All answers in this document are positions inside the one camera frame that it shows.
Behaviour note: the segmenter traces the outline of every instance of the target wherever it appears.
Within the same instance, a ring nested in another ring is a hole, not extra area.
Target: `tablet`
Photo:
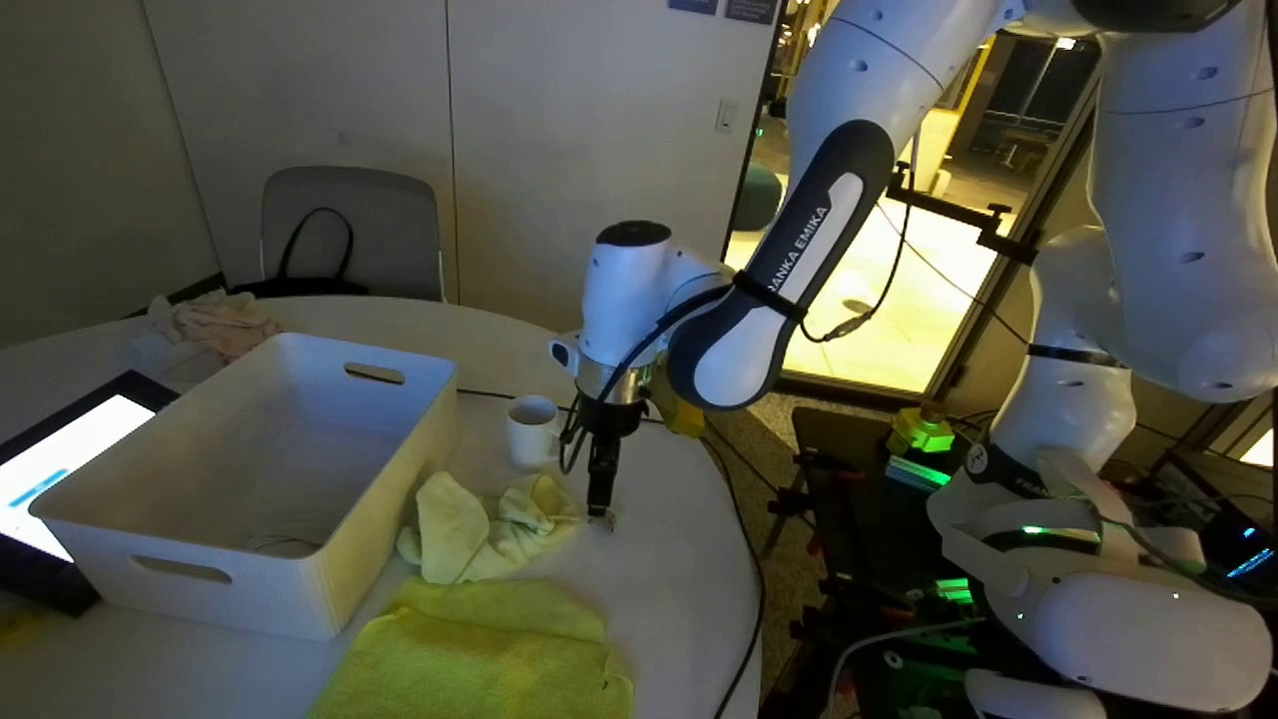
[[[123,370],[0,444],[0,588],[58,612],[97,603],[66,548],[26,506],[170,398],[165,382]]]

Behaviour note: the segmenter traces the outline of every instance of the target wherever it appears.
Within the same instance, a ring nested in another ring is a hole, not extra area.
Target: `green light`
[[[894,452],[922,452],[922,454],[943,454],[955,448],[955,429],[939,414],[926,414],[918,407],[905,407],[894,429],[890,429]]]
[[[939,596],[943,603],[961,603],[961,606],[974,603],[965,576],[935,578],[935,596]]]
[[[1027,522],[1021,535],[1051,535],[1051,538],[1061,538],[1061,543],[1098,543],[1093,528],[1038,528],[1038,522]]]
[[[922,484],[922,487],[946,487],[950,470],[926,466],[926,462],[910,462],[902,454],[887,460],[887,475],[905,480],[905,484]]]

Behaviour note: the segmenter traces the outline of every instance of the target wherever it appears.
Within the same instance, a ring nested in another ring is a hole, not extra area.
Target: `cable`
[[[1194,567],[1186,567],[1183,559],[1164,554],[1154,538],[1147,538],[1142,528],[1108,520],[1108,515],[1093,515],[1098,522],[1120,528],[1154,563],[1171,567],[1174,576],[1191,578],[1194,588],[1211,591],[1211,596],[1227,596],[1234,603],[1251,603],[1251,606],[1278,606],[1275,596],[1254,596],[1242,588],[1227,588],[1227,582],[1207,582]]]
[[[950,425],[950,429],[965,429],[965,431],[974,431],[974,437],[986,437],[993,414],[998,414],[998,413],[989,407],[989,413],[946,414],[946,425]]]
[[[914,192],[914,168],[918,168],[918,134],[910,138],[910,192]],[[877,306],[887,305],[887,290],[894,286],[894,274],[902,266],[902,257],[905,257],[905,243],[910,243],[910,215],[914,215],[914,202],[905,202],[905,215],[902,215],[902,229],[894,229],[894,257],[890,257],[890,266],[887,266],[887,279],[874,295],[874,305],[844,323],[833,323],[825,334],[809,334],[808,323],[800,323],[800,330],[808,334],[808,343],[833,343],[850,330],[860,330],[861,323],[869,323],[877,315]]]
[[[724,444],[769,494],[782,494],[788,487],[777,487],[777,484],[769,484],[762,470],[760,470],[760,462],[752,462],[736,444],[726,444],[726,437],[724,431],[714,431],[712,425],[706,425],[706,437],[714,438],[714,444]]]
[[[935,635],[935,630],[977,628],[977,624],[986,624],[986,615],[965,615],[965,619],[955,619],[955,624],[922,624],[922,628],[882,630],[882,635],[865,635],[865,638],[848,642],[837,650],[837,659],[833,659],[822,713],[830,713],[830,701],[833,701],[833,691],[837,691],[837,676],[844,676],[844,666],[848,666],[848,659],[856,650],[865,650],[865,647],[877,647],[877,642],[894,642],[894,638]]]
[[[338,257],[330,279],[347,279],[347,266],[352,266],[352,257],[356,257],[356,229],[352,229],[347,210],[327,207],[327,202],[311,207],[302,221],[292,225],[292,235],[288,235],[288,243],[282,243],[282,253],[278,253],[278,266],[275,266],[271,279],[278,279],[278,283],[292,279],[294,241],[302,235],[302,229],[308,229],[316,215],[334,215],[334,221],[342,225],[342,257]]]
[[[665,330],[669,330],[674,323],[681,323],[689,313],[700,313],[700,306],[706,306],[706,305],[720,305],[720,301],[726,301],[726,295],[729,295],[729,283],[706,286],[706,290],[700,290],[700,295],[665,306],[665,313],[653,319],[653,326],[611,369],[600,398],[608,398],[608,397],[616,393],[616,382],[628,374],[628,369],[632,369],[659,334],[665,334]],[[567,421],[564,421],[564,431],[559,431],[559,470],[564,470],[564,475],[573,466],[573,460],[580,460],[580,452],[581,452],[581,438],[587,438],[587,431],[581,431],[581,397],[573,397],[573,402],[571,402],[571,413],[567,413]]]
[[[1018,343],[1031,349],[1031,341],[1027,341],[1018,326],[1011,326],[1011,323],[989,306],[989,301],[971,295],[971,290],[965,290],[955,274],[946,274],[918,243],[905,241],[905,253],[910,253],[918,262],[926,262],[943,283],[950,283],[959,295],[965,295],[965,305],[981,306],[1006,334],[1015,334]]]
[[[744,548],[746,548],[752,571],[756,571],[756,628],[752,628],[752,642],[746,642],[740,666],[729,672],[729,681],[724,685],[724,699],[720,699],[720,705],[714,705],[714,719],[724,719],[724,709],[726,709],[736,685],[744,681],[744,676],[746,676],[746,666],[752,666],[752,659],[756,659],[756,650],[760,650],[760,638],[762,638],[766,578],[762,578],[762,563],[760,563],[760,554],[756,554],[756,548],[752,548],[752,530],[746,530],[744,502],[740,502],[740,494],[729,492],[726,462],[724,462],[714,452],[706,452],[706,454],[720,462],[720,475],[724,475],[724,487],[726,487],[726,499],[729,499],[729,515],[736,515],[736,528],[740,528],[740,535],[744,535]]]

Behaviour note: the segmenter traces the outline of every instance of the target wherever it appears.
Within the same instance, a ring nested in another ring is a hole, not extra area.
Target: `crumpled fabric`
[[[400,554],[423,582],[503,578],[571,535],[571,494],[559,475],[507,487],[496,515],[455,475],[436,470],[412,494]]]
[[[155,295],[149,319],[161,326],[165,341],[194,343],[211,350],[221,365],[230,365],[237,357],[250,350],[255,343],[278,330],[278,323],[267,319],[255,306],[255,295],[247,290],[206,290],[189,305],[167,305],[165,295]]]
[[[407,582],[368,619],[316,719],[628,719],[636,685],[595,612],[556,582]]]

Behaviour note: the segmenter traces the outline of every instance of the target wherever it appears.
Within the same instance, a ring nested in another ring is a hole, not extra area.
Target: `wall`
[[[137,0],[2,0],[0,69],[0,349],[217,270]]]
[[[263,279],[258,200],[278,168],[402,173],[452,207],[443,0],[142,0],[217,259]]]
[[[573,326],[616,221],[720,259],[766,48],[762,24],[664,0],[455,0],[460,295]]]

